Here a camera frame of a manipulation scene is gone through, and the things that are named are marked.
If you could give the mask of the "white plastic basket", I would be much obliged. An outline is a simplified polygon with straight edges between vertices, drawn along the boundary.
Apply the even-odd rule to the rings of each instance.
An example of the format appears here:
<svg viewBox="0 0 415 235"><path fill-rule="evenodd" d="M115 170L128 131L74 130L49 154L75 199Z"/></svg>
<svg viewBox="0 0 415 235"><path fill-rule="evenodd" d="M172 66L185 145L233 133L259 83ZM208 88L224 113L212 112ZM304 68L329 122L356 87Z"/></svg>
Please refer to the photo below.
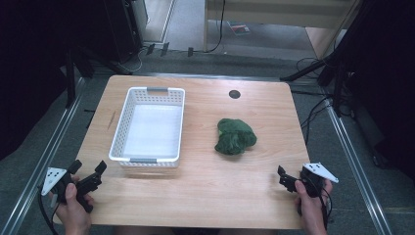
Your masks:
<svg viewBox="0 0 415 235"><path fill-rule="evenodd" d="M171 87L130 87L109 158L122 166L178 167L186 92Z"/></svg>

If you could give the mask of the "dark curtain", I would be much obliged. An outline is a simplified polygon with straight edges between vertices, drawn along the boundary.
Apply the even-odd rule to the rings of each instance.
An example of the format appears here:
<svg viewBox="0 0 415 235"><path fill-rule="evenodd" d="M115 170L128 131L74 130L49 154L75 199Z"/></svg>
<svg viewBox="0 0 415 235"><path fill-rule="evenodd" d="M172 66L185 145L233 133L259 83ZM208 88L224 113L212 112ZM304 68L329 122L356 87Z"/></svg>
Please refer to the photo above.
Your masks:
<svg viewBox="0 0 415 235"><path fill-rule="evenodd" d="M61 67L92 1L0 0L0 161L69 87Z"/></svg>
<svg viewBox="0 0 415 235"><path fill-rule="evenodd" d="M362 0L337 53L375 163L415 181L415 0Z"/></svg>

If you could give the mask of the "red booklet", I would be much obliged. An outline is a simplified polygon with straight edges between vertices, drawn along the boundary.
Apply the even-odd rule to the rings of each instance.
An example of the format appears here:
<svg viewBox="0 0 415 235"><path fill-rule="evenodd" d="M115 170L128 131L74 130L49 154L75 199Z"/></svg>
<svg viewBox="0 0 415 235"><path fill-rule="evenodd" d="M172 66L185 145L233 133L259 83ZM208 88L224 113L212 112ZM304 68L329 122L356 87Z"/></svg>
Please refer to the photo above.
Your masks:
<svg viewBox="0 0 415 235"><path fill-rule="evenodd" d="M233 31L233 33L237 36L246 35L246 34L251 33L250 29L244 23L229 22L228 25L231 28L231 30Z"/></svg>

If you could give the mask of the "light wooden furniture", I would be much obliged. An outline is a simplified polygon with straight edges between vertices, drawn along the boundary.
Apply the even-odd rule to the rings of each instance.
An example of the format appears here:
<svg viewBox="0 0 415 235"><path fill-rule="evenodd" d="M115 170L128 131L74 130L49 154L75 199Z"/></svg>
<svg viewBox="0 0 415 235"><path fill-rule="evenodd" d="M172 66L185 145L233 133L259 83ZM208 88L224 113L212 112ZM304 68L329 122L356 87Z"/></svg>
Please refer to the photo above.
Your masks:
<svg viewBox="0 0 415 235"><path fill-rule="evenodd" d="M340 32L351 24L362 0L205 0L204 49L208 21L221 20L301 26L318 59L330 53Z"/></svg>

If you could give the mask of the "person's left hand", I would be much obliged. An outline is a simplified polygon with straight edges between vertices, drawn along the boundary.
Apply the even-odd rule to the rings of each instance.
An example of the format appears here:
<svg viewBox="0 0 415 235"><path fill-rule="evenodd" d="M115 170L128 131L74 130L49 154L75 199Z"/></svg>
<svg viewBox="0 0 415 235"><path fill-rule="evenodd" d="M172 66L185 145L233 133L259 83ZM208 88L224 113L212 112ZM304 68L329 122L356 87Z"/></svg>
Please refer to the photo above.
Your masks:
<svg viewBox="0 0 415 235"><path fill-rule="evenodd" d="M66 188L66 203L58 206L56 214L65 228L65 235L89 235L91 215L76 199L77 189L74 183L79 177L74 175L72 180L73 183L69 183Z"/></svg>

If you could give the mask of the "metal floor rail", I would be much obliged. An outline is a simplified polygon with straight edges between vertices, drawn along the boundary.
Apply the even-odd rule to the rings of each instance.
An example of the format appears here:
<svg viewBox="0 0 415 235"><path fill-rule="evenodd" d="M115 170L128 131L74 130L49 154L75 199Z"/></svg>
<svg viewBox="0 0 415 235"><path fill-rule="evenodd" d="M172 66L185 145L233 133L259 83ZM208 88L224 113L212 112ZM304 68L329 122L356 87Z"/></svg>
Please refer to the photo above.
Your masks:
<svg viewBox="0 0 415 235"><path fill-rule="evenodd" d="M77 110L86 80L75 80L75 98L64 94L33 127L18 150L0 161L0 235L16 235L36 198L47 167L55 158Z"/></svg>
<svg viewBox="0 0 415 235"><path fill-rule="evenodd" d="M384 210L367 178L366 172L360 162L351 139L346 131L343 120L337 116L334 105L327 102L328 114L336 131L345 158L346 168L351 172L352 179L358 188L359 201L364 205L364 211L370 216L372 224L378 235L392 235L392 230L385 216Z"/></svg>

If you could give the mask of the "person's right hand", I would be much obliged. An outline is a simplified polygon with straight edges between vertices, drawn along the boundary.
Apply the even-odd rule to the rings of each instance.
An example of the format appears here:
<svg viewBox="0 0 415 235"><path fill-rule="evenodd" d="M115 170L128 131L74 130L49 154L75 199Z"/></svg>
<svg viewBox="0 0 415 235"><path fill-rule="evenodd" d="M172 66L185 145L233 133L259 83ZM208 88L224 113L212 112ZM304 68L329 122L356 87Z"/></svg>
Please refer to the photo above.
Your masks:
<svg viewBox="0 0 415 235"><path fill-rule="evenodd" d="M300 206L301 217L300 222L306 235L327 235L327 229L324 225L322 205L327 204L328 194L333 190L330 180L325 180L324 190L322 191L322 199L311 198L305 189L303 183L299 180L295 182L297 197L295 204Z"/></svg>

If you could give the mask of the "black metal stand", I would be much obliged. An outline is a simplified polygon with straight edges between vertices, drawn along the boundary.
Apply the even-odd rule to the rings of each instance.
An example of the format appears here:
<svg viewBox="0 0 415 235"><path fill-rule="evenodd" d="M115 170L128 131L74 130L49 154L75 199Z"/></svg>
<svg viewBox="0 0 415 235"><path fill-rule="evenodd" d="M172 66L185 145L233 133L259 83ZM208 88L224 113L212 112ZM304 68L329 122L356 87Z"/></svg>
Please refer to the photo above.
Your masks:
<svg viewBox="0 0 415 235"><path fill-rule="evenodd" d="M327 86L331 83L331 81L334 81L333 109L337 117L340 118L342 116L342 82L346 76L346 67L342 61L341 53L338 50L333 51L328 56L318 60L316 63L311 64L305 69L299 70L289 76L281 77L280 80L289 82L295 81L320 68L323 68L317 79L320 86Z"/></svg>
<svg viewBox="0 0 415 235"><path fill-rule="evenodd" d="M66 79L67 79L67 104L66 108L69 108L75 100L75 80L74 69L78 69L79 72L86 77L91 77L94 74L94 69L89 63L89 60L93 59L99 62L104 67L114 71L116 74L128 75L126 69L112 64L109 60L95 53L94 51L82 47L82 46L70 46L66 51Z"/></svg>

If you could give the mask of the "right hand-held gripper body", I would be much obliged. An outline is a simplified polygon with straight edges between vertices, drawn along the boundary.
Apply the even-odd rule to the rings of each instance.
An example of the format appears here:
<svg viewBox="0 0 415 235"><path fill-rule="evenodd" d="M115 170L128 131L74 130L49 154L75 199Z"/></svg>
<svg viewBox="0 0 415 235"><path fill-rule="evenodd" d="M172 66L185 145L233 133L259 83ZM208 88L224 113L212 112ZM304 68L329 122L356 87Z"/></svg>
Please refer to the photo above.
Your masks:
<svg viewBox="0 0 415 235"><path fill-rule="evenodd" d="M300 180L309 197L315 198L321 195L326 179L339 182L339 179L321 163L302 165Z"/></svg>

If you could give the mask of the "green broccoli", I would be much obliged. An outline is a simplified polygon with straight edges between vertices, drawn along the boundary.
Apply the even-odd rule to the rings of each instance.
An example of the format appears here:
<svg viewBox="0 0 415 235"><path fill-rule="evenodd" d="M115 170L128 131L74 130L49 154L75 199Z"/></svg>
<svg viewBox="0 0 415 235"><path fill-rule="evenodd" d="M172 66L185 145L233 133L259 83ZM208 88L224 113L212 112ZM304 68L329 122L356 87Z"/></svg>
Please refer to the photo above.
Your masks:
<svg viewBox="0 0 415 235"><path fill-rule="evenodd" d="M214 149L224 155L241 155L257 141L252 128L240 119L223 118L217 128L218 142Z"/></svg>

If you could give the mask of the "black cabinet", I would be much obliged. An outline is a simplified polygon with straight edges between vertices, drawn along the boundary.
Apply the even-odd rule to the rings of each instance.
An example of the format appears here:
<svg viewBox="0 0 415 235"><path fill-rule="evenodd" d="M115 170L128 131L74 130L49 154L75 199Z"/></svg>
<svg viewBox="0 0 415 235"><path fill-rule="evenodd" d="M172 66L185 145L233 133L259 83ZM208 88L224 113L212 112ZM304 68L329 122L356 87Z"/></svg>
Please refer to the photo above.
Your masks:
<svg viewBox="0 0 415 235"><path fill-rule="evenodd" d="M126 62L143 46L148 22L145 0L104 0L115 43L115 59Z"/></svg>

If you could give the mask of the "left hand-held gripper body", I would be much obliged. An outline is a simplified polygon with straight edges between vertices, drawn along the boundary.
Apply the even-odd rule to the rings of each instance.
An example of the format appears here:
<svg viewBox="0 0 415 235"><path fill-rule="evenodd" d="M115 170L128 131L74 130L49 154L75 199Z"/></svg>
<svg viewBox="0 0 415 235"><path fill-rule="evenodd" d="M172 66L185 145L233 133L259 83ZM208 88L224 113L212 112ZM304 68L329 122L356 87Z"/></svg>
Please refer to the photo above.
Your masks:
<svg viewBox="0 0 415 235"><path fill-rule="evenodd" d="M72 172L68 169L56 167L48 168L41 189L41 195L47 196L49 193L52 194L51 208L58 203L66 202L65 194L67 186L69 183L73 183L71 176ZM76 199L86 212L92 212L93 207L86 201L85 196L98 189L98 186L102 184L101 176L102 171L96 168L92 174L74 183L77 189Z"/></svg>

